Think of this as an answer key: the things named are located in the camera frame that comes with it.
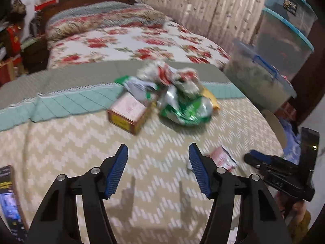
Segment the clear plastic wrapper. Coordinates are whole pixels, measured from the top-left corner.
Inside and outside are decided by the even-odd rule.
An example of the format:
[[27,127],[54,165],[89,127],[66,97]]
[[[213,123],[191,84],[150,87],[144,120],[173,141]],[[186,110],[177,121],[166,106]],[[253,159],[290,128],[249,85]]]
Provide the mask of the clear plastic wrapper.
[[114,82],[123,86],[127,92],[132,94],[140,102],[151,100],[152,94],[155,94],[158,90],[158,86],[155,83],[143,81],[129,75],[119,77]]

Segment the round trash bin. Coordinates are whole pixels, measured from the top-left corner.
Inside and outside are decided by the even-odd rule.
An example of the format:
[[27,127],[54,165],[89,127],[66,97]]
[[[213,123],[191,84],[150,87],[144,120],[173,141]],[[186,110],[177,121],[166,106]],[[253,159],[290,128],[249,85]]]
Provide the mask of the round trash bin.
[[287,145],[287,138],[286,138],[284,128],[279,122],[278,118],[269,110],[263,110],[262,115],[265,118],[265,120],[268,122],[272,131],[275,133],[276,138],[278,139],[280,145],[282,146],[282,149],[285,149]]

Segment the blue patterned cloth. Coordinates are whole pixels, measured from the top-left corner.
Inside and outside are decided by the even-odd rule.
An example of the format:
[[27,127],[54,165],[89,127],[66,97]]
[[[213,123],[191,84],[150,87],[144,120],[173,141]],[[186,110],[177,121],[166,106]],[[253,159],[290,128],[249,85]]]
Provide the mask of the blue patterned cloth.
[[298,165],[301,155],[301,135],[297,132],[297,128],[293,127],[289,121],[280,118],[279,122],[284,129],[287,141],[286,146],[283,149],[283,158]]

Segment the red white snack wrapper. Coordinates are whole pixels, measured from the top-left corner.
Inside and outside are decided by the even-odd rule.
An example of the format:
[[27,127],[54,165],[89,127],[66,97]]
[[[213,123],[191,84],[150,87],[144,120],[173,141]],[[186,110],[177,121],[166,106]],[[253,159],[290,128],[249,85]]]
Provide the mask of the red white snack wrapper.
[[237,167],[237,161],[229,154],[229,152],[223,147],[219,146],[212,150],[210,154],[204,155],[201,153],[198,146],[193,143],[189,147],[188,152],[198,153],[203,163],[208,165],[212,164],[213,168],[222,167],[228,171],[231,171]]

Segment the red cardboard box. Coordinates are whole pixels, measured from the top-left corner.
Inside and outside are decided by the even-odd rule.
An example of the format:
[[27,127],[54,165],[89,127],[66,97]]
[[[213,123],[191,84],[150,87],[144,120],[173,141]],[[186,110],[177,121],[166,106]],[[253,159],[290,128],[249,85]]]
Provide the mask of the red cardboard box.
[[287,121],[295,121],[296,120],[296,109],[289,103],[285,102],[282,106],[277,109],[274,113],[277,118],[282,118]]

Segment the zigzag beige bed mat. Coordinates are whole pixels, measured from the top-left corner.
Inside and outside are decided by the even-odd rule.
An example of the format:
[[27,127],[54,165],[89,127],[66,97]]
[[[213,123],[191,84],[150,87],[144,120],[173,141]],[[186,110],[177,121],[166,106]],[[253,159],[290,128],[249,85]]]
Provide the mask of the zigzag beige bed mat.
[[282,146],[247,98],[220,99],[210,122],[182,127],[153,110],[138,134],[108,120],[106,111],[25,123],[1,133],[1,165],[12,165],[23,213],[31,222],[54,179],[74,177],[113,156],[121,144],[128,161],[116,193],[105,201],[119,243],[198,243],[212,202],[187,168],[188,147],[202,154],[224,146],[249,176],[243,157],[252,149],[281,156]]

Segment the crumpled red white wrapper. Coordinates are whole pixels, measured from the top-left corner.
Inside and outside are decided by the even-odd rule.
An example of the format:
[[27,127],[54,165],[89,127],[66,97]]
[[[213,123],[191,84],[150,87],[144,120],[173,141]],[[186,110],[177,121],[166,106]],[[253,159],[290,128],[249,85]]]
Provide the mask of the crumpled red white wrapper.
[[199,95],[203,90],[196,69],[189,67],[175,69],[162,60],[145,62],[144,66],[138,69],[137,77],[143,81],[150,81],[164,86],[174,85],[191,99]]

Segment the stacked clear teal-rimmed bin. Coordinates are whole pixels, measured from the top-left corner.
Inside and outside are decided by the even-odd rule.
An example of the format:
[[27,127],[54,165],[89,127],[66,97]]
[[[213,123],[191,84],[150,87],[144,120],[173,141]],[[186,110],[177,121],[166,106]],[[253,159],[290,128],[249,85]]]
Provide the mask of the stacked clear teal-rimmed bin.
[[285,18],[263,8],[255,52],[281,75],[292,80],[315,49],[305,35]]

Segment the small pink yellow box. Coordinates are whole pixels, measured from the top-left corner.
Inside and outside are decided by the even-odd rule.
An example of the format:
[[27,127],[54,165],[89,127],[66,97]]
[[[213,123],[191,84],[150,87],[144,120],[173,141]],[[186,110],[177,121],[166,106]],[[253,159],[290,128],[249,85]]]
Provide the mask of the small pink yellow box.
[[131,93],[123,93],[108,109],[108,120],[119,128],[137,135],[156,104],[157,95],[145,103],[138,101]]

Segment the floral bed sheet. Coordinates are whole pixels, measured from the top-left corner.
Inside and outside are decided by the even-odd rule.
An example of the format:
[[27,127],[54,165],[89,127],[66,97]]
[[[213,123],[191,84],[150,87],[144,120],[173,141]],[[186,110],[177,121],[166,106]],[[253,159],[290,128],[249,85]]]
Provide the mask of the floral bed sheet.
[[157,59],[207,63],[220,68],[229,58],[213,41],[169,21],[162,28],[114,27],[72,35],[53,44],[47,69],[91,62]]

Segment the floral curtain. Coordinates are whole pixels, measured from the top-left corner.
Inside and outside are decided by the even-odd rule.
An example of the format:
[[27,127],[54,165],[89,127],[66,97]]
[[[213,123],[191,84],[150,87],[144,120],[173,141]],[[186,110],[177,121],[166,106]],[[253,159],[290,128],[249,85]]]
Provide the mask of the floral curtain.
[[233,40],[250,44],[264,0],[141,0],[189,31],[231,53]]

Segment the top clear teal-rimmed bin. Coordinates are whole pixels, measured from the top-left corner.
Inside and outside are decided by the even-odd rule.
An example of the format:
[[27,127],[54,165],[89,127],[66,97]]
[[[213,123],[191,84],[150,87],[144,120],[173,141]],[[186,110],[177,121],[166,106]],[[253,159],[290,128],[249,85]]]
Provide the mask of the top clear teal-rimmed bin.
[[308,37],[317,16],[304,0],[265,0],[264,6],[276,12]]

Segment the patterned pillow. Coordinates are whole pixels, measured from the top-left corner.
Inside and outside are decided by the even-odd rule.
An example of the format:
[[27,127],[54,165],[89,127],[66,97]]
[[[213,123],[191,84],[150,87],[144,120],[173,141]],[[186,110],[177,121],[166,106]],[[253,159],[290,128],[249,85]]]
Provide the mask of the patterned pillow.
[[56,42],[72,35],[111,27],[161,28],[170,18],[143,3],[101,2],[61,11],[45,26],[48,41]]

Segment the cluttered dark shelf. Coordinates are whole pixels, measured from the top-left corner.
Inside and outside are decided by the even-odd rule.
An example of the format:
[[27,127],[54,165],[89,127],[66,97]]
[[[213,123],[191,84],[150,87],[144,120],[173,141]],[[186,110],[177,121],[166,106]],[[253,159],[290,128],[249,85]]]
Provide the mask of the cluttered dark shelf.
[[47,68],[50,53],[42,18],[35,15],[29,24],[29,36],[23,39],[26,15],[26,5],[14,0],[5,18],[7,26],[1,30],[1,85]]

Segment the dark wooden headboard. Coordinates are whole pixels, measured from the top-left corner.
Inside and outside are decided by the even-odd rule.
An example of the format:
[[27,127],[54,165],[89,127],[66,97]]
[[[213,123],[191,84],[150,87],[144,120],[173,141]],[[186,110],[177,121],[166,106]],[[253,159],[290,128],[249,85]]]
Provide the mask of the dark wooden headboard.
[[49,19],[61,11],[108,1],[127,4],[135,4],[137,2],[136,0],[54,0],[53,2],[46,2],[45,5],[35,9],[35,15],[29,24],[29,34],[33,37],[43,35]]

